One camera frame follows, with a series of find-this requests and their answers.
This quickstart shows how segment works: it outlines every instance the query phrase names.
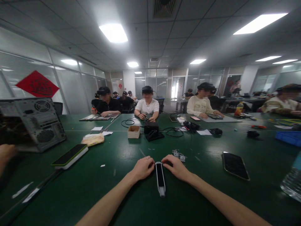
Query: beige sweater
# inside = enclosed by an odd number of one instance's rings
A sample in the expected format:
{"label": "beige sweater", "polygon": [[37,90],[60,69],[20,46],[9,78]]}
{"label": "beige sweater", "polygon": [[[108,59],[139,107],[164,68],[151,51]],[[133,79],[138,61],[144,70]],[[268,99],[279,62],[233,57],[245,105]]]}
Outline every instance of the beige sweater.
{"label": "beige sweater", "polygon": [[187,104],[187,113],[199,116],[200,113],[213,114],[214,110],[211,108],[210,100],[208,98],[198,98],[193,96],[189,99]]}

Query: white t-shirt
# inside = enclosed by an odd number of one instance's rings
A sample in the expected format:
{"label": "white t-shirt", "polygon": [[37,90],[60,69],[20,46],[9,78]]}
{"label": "white t-shirt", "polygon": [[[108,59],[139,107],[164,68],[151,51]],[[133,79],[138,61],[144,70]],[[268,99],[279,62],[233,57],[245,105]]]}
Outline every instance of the white t-shirt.
{"label": "white t-shirt", "polygon": [[210,100],[208,98],[198,98],[197,96],[192,96],[187,104],[187,113],[199,116],[200,113],[213,114],[214,110],[210,105]]}
{"label": "white t-shirt", "polygon": [[153,114],[154,112],[159,111],[159,102],[152,99],[151,103],[147,106],[145,99],[142,99],[137,103],[136,109],[139,110],[140,113]]}

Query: smartphone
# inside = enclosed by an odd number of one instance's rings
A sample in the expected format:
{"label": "smartphone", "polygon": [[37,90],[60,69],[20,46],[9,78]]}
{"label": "smartphone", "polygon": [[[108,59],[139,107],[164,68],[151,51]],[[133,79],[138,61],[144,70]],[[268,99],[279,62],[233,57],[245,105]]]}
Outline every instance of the smartphone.
{"label": "smartphone", "polygon": [[76,157],[82,150],[87,147],[86,144],[77,144],[71,148],[68,152],[63,154],[57,160],[55,160],[51,165],[52,166],[65,166],[67,165],[74,157]]}
{"label": "smartphone", "polygon": [[157,185],[160,197],[165,197],[165,181],[161,162],[156,162]]}
{"label": "smartphone", "polygon": [[244,180],[250,180],[244,161],[238,155],[223,152],[224,169]]}
{"label": "smartphone", "polygon": [[200,121],[200,119],[197,118],[197,117],[195,117],[195,116],[191,116],[191,118],[192,118],[193,120],[195,120],[195,121]]}
{"label": "smartphone", "polygon": [[175,118],[175,117],[169,117],[170,118],[170,120],[172,121],[172,122],[177,122],[178,120],[177,120],[177,118]]}

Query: blue plastic tray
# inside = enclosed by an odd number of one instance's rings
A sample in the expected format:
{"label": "blue plastic tray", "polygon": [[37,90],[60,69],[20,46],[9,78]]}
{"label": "blue plastic tray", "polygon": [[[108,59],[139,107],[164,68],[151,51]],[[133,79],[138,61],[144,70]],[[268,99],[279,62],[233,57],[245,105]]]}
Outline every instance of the blue plastic tray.
{"label": "blue plastic tray", "polygon": [[276,139],[301,147],[301,131],[277,132]]}

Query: red diamond sign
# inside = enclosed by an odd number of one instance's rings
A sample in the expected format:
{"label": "red diamond sign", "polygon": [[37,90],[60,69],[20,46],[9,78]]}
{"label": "red diamond sign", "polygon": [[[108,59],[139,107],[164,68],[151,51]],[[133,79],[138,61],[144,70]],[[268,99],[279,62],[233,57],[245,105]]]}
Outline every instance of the red diamond sign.
{"label": "red diamond sign", "polygon": [[53,97],[59,88],[41,73],[34,71],[16,84],[35,97]]}

